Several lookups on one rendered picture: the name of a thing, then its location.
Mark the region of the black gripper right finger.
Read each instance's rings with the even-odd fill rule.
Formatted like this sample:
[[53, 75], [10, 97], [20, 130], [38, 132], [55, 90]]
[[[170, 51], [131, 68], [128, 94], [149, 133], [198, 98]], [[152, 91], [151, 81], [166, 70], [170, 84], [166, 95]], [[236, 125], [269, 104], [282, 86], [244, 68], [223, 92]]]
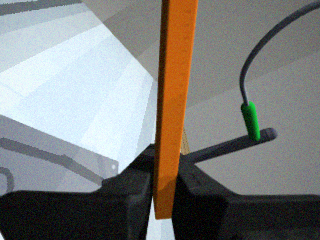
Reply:
[[320, 228], [320, 196], [240, 195], [179, 156], [175, 240], [231, 240], [239, 231]]

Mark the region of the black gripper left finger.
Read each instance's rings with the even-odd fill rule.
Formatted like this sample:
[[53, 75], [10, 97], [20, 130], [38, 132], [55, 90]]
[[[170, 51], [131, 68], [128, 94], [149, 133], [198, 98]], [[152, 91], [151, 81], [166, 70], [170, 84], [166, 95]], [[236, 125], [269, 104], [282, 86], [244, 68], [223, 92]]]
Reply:
[[19, 190], [0, 196], [4, 240], [146, 240], [155, 144], [93, 192]]

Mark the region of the orange handle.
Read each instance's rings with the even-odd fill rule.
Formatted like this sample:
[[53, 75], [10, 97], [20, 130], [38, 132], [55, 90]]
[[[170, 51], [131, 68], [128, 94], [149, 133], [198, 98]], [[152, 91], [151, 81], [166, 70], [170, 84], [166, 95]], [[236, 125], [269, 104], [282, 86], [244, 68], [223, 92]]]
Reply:
[[153, 205], [172, 218], [198, 0], [162, 0]]

